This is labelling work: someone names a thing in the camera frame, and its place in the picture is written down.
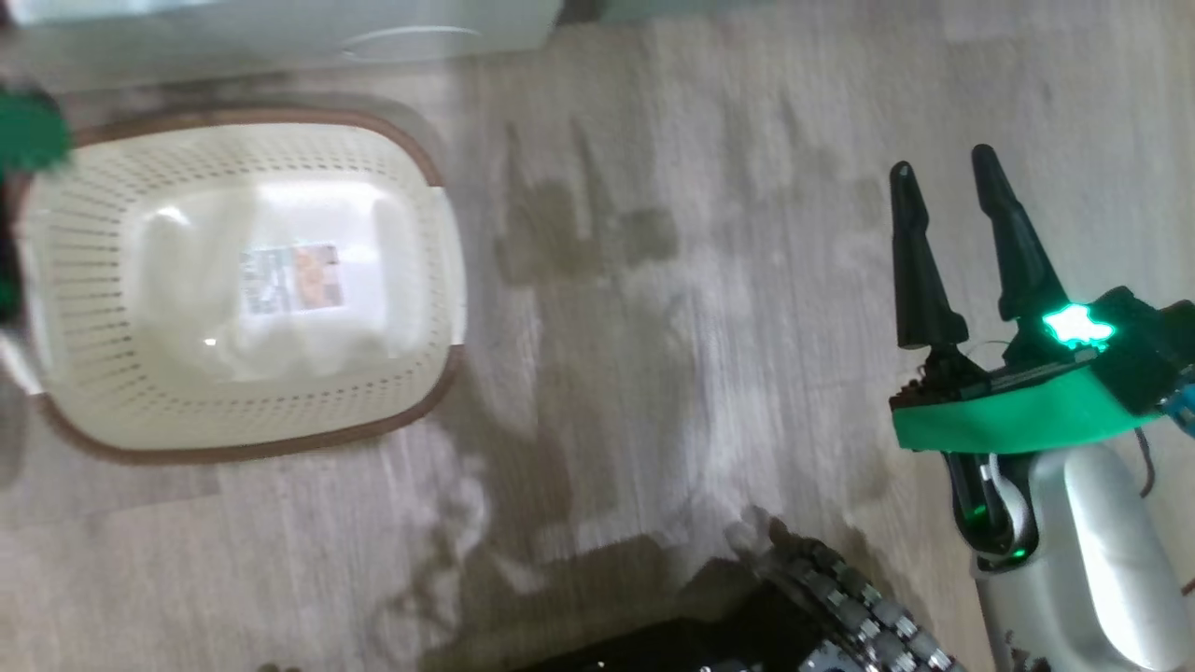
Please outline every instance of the printed label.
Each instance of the printed label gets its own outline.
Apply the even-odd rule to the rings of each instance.
[[[240,286],[249,314],[284,314],[344,305],[332,245],[250,250],[240,255]]]

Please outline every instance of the wooden floor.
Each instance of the wooden floor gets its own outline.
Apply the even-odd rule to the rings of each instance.
[[[754,505],[991,670],[942,464],[887,415],[918,364],[888,169],[915,166],[978,341],[1010,330],[976,142],[1072,297],[1195,294],[1190,2],[796,1],[71,111],[271,96],[422,118],[466,249],[466,371],[381,441],[214,468],[96,462],[0,387],[0,668],[500,671],[727,604],[742,586],[701,568]],[[1150,436],[1185,579],[1195,446]]]

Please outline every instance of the white plastic basket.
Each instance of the white plastic basket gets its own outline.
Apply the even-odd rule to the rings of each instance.
[[[427,413],[465,329],[452,207],[409,136],[348,112],[237,110],[80,139],[24,194],[44,408],[87,447],[222,460]]]

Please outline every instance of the led light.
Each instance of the led light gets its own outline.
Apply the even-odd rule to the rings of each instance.
[[[1079,346],[1095,346],[1102,350],[1105,341],[1116,334],[1116,328],[1111,324],[1091,319],[1091,308],[1081,304],[1071,304],[1058,312],[1043,316],[1042,322],[1059,343],[1072,350]]]

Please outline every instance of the cable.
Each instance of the cable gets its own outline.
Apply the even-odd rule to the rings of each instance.
[[[1153,465],[1153,451],[1145,430],[1138,427],[1133,433],[1136,434],[1136,445],[1141,447],[1141,459],[1145,460],[1145,485],[1141,488],[1141,499],[1144,500],[1153,491],[1153,484],[1158,481],[1158,471]]]

